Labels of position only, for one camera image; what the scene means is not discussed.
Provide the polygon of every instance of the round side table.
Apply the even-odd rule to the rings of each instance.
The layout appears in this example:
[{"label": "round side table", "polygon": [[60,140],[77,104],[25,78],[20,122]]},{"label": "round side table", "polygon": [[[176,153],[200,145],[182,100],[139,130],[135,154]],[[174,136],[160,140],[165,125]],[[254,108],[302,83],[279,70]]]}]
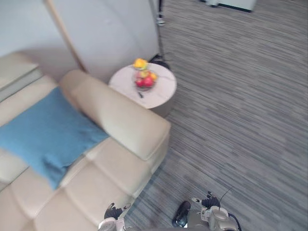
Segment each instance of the round side table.
[{"label": "round side table", "polygon": [[118,70],[111,77],[109,86],[141,106],[165,117],[172,107],[177,80],[173,73],[163,66],[148,64],[148,69],[155,72],[158,78],[156,84],[147,91],[137,90],[133,82],[135,69],[132,65]]}]

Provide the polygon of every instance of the sofa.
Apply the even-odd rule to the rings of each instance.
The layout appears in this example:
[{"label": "sofa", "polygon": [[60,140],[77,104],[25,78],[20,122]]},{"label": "sofa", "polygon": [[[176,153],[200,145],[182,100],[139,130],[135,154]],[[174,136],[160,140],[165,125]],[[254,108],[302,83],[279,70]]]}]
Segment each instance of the sofa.
[{"label": "sofa", "polygon": [[167,153],[165,119],[79,70],[57,83],[20,53],[0,58],[0,127],[58,86],[109,137],[85,151],[55,190],[0,147],[0,231],[95,231],[110,203],[134,202]]}]

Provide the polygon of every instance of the blue cushion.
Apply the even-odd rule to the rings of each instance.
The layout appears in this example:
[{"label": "blue cushion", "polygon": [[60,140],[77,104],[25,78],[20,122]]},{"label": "blue cushion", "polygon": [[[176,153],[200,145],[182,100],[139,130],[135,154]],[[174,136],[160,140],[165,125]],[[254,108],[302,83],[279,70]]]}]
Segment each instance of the blue cushion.
[{"label": "blue cushion", "polygon": [[59,88],[0,127],[0,147],[24,159],[54,189],[83,152],[107,137]]}]

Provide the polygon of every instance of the yellow fruit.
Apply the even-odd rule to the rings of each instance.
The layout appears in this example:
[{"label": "yellow fruit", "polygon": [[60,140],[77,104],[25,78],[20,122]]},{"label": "yellow fruit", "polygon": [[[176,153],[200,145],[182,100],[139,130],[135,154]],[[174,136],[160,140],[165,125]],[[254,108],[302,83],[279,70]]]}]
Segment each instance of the yellow fruit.
[{"label": "yellow fruit", "polygon": [[151,78],[152,78],[153,81],[156,81],[157,80],[157,74],[151,73]]},{"label": "yellow fruit", "polygon": [[145,69],[147,66],[147,61],[144,59],[136,59],[133,66],[138,69]]},{"label": "yellow fruit", "polygon": [[151,74],[151,72],[149,70],[143,70],[143,71],[140,72],[140,77],[141,78],[147,78],[150,74]]}]

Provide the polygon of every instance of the wall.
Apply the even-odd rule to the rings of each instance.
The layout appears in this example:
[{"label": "wall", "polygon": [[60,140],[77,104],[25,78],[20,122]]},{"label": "wall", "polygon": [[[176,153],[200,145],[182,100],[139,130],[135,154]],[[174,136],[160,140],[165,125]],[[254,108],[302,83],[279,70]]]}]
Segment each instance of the wall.
[{"label": "wall", "polygon": [[158,54],[149,0],[48,0],[85,69],[108,82],[120,68]]},{"label": "wall", "polygon": [[0,0],[0,56],[22,51],[60,79],[78,65],[43,0]]}]

